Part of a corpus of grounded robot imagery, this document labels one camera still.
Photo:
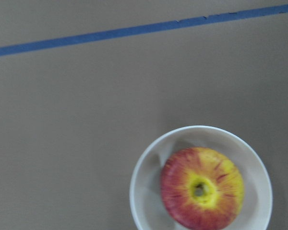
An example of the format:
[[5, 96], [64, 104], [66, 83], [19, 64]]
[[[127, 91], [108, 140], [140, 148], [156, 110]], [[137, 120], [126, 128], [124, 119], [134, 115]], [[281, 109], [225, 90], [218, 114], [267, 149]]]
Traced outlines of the red yellow apple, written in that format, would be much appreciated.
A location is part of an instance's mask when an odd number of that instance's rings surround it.
[[228, 157], [210, 148], [172, 154], [162, 169], [160, 189], [167, 212], [190, 230], [222, 230], [243, 206], [240, 171]]

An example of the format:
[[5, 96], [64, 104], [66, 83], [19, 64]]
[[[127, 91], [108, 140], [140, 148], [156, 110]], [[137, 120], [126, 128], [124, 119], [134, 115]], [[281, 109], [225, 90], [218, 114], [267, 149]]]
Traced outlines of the white round bowl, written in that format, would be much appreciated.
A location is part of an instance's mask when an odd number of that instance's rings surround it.
[[183, 230], [167, 213], [160, 193], [161, 170], [170, 155], [189, 147], [208, 147], [230, 158], [244, 180], [244, 202], [228, 230], [265, 230], [273, 210], [269, 175], [257, 153], [236, 135], [212, 126], [185, 126], [154, 140], [140, 156], [130, 183], [130, 207], [139, 230]]

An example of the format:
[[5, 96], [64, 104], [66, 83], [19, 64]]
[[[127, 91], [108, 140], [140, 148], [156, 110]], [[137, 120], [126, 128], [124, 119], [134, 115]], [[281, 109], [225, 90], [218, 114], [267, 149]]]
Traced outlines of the blue tape line crosswise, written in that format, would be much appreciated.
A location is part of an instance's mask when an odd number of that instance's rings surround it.
[[10, 46], [2, 46], [0, 47], [0, 57], [121, 37], [150, 34], [162, 31], [201, 26], [206, 24], [245, 20], [250, 18], [265, 17], [284, 13], [288, 13], [288, 4], [53, 38]]

